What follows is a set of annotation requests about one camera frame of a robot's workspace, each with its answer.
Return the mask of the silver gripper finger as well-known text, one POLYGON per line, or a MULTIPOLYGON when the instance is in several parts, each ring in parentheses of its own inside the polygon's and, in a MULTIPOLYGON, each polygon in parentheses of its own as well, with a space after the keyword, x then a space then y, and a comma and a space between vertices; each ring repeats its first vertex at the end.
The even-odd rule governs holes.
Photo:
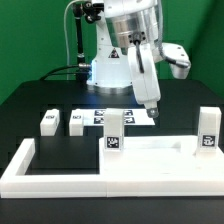
POLYGON ((159 116, 159 111, 156 104, 147 104, 145 108, 149 118, 157 118, 159 116))

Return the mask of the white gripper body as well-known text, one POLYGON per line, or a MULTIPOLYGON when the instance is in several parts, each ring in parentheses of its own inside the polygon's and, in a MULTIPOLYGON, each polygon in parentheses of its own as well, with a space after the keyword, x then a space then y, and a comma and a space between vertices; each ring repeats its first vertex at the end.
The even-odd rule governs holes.
POLYGON ((130 47, 128 63, 137 103, 146 109, 156 108, 161 94, 150 44, 130 47))

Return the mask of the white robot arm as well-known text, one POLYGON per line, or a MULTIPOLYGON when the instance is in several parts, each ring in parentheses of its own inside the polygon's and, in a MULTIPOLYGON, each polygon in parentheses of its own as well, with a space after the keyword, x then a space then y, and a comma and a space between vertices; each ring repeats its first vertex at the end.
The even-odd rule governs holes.
POLYGON ((161 98, 155 63, 164 58, 161 0, 91 0, 97 53, 90 90, 118 94, 131 89, 149 117, 159 116, 161 98))

